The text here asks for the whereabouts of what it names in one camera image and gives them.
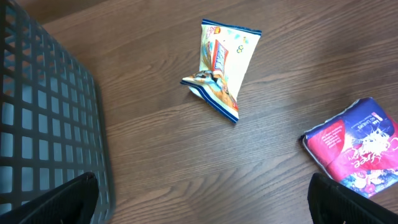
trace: snack wrapper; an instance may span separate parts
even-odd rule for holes
[[[181,84],[232,122],[239,119],[238,96],[261,30],[202,20],[199,71]]]
[[[398,181],[398,124],[364,98],[305,132],[303,144],[323,170],[371,197]]]

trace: laundry basket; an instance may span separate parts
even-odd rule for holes
[[[87,171],[111,218],[114,185],[100,89],[91,73],[14,1],[0,3],[0,214]]]

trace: gray plastic basket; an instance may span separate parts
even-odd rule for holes
[[[91,73],[14,1],[1,1],[0,22],[0,214],[92,171],[91,222],[110,219],[113,178]]]

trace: brown wood surface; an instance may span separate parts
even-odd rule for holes
[[[398,119],[398,2],[19,0],[102,89],[112,223],[311,223],[297,141],[358,98]],[[188,88],[203,18],[261,29],[236,125]],[[373,197],[398,212],[398,185]]]

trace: black object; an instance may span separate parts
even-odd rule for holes
[[[90,71],[13,0],[0,1],[0,62],[0,214],[93,172],[93,223],[109,220],[113,176]]]
[[[98,181],[87,172],[0,216],[0,223],[89,224],[98,198]]]
[[[314,224],[390,224],[398,215],[321,174],[312,176],[308,204]]]

